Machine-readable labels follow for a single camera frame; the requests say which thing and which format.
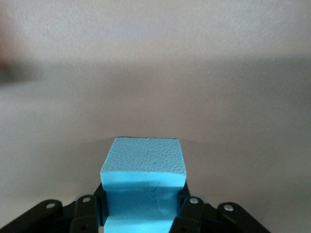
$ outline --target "blue foam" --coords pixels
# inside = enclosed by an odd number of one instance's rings
[[[105,233],[169,232],[186,181],[178,139],[116,138],[101,170]]]

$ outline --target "gray backdrop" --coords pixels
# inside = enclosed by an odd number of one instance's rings
[[[0,33],[0,227],[135,136],[180,138],[213,206],[310,232],[309,0],[0,0]]]

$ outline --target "textured foam top surface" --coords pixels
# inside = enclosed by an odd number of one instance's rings
[[[168,172],[186,175],[178,139],[118,137],[114,140],[101,173]]]

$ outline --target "bolt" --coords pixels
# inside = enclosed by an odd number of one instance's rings
[[[89,202],[91,200],[91,198],[87,197],[87,198],[83,198],[82,202]]]
[[[232,205],[224,205],[224,209],[227,211],[233,211],[234,210]]]
[[[55,206],[55,203],[50,203],[50,204],[47,204],[45,208],[47,209],[51,209]]]
[[[197,198],[190,198],[190,203],[197,204],[199,203],[199,200]]]

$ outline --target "blue foam block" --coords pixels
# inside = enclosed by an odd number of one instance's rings
[[[101,170],[105,233],[169,232],[186,182],[178,139],[116,138]]]

